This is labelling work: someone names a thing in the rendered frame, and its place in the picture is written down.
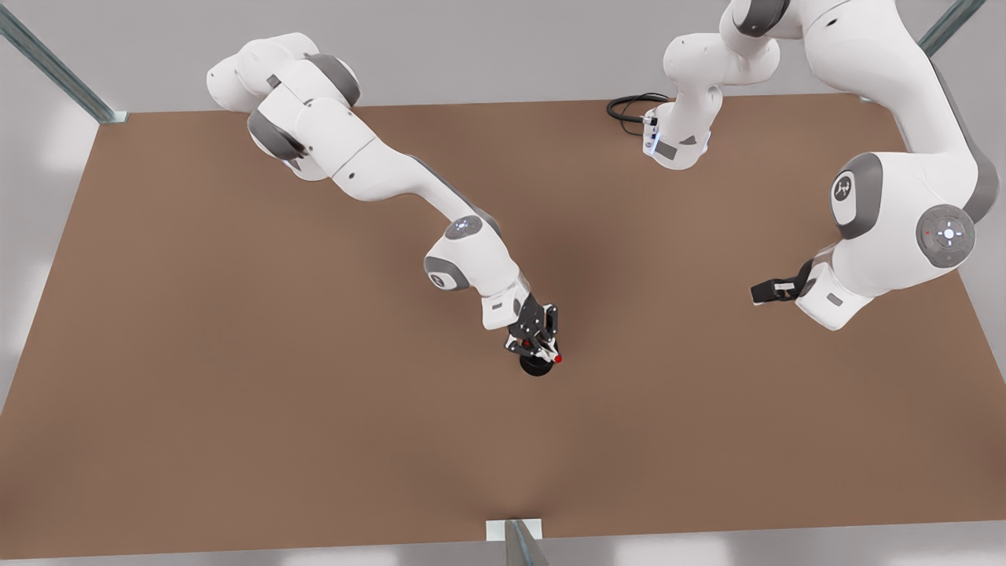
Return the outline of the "silver frame post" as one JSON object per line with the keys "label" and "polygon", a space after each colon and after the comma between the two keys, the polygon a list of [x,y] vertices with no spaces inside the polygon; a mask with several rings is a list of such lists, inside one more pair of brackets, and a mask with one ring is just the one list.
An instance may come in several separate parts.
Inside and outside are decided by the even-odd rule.
{"label": "silver frame post", "polygon": [[505,566],[551,566],[539,542],[542,519],[488,520],[486,541],[505,543]]}
{"label": "silver frame post", "polygon": [[951,6],[923,33],[920,49],[932,58],[965,23],[986,3],[986,0],[953,0]]}
{"label": "silver frame post", "polygon": [[55,86],[68,95],[87,115],[98,124],[123,124],[129,112],[115,111],[101,97],[94,93],[50,48],[37,39],[17,16],[0,3],[0,35],[4,37],[26,60],[46,75]]}

